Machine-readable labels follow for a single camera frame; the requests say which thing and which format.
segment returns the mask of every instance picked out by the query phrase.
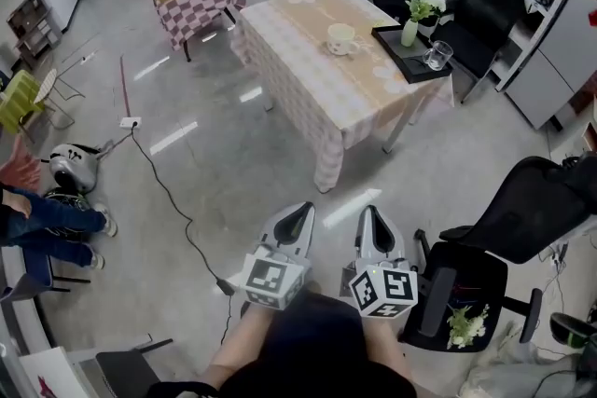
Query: green vase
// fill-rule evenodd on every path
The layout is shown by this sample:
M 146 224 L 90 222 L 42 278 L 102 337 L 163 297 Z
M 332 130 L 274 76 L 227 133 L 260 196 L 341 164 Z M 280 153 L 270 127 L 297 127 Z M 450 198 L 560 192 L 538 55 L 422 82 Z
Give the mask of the green vase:
M 414 42 L 414 38 L 417 36 L 417 30 L 419 30 L 419 23 L 409 19 L 404 25 L 404 29 L 402 29 L 402 45 L 410 47 Z

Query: cabinet door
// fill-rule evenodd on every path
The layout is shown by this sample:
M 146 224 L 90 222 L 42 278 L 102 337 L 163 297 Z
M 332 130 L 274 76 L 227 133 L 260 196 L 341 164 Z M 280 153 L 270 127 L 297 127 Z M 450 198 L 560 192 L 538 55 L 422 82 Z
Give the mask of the cabinet door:
M 536 129 L 541 128 L 574 94 L 539 50 L 506 93 Z
M 597 70 L 597 27 L 589 23 L 595 9 L 597 0 L 568 0 L 539 46 L 573 91 L 581 89 Z

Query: black tray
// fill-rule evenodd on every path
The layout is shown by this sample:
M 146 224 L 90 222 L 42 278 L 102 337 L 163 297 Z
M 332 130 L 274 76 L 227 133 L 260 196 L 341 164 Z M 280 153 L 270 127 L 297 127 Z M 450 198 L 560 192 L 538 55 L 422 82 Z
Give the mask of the black tray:
M 408 48 L 400 43 L 402 36 L 402 26 L 400 25 L 374 27 L 371 34 L 388 52 L 409 83 L 419 83 L 451 74 L 452 68 L 449 63 L 446 63 L 441 70 L 433 70 L 423 62 L 423 53 L 431 48 L 431 44 L 422 35 L 417 34 L 413 46 Z

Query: white cube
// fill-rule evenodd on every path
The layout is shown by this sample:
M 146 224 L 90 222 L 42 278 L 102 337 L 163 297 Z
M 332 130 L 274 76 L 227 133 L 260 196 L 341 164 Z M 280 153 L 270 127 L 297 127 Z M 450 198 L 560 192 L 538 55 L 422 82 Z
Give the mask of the white cube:
M 410 270 L 366 266 L 349 286 L 363 317 L 393 319 L 419 301 L 417 273 Z
M 307 271 L 299 264 L 247 254 L 240 287 L 249 302 L 284 310 L 302 287 Z

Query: glass cup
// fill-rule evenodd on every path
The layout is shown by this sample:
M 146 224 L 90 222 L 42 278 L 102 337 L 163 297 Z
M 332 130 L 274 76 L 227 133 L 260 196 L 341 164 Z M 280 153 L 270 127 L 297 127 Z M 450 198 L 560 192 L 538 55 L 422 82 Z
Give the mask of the glass cup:
M 453 54 L 454 50 L 446 42 L 438 40 L 423 54 L 423 62 L 432 70 L 441 70 Z

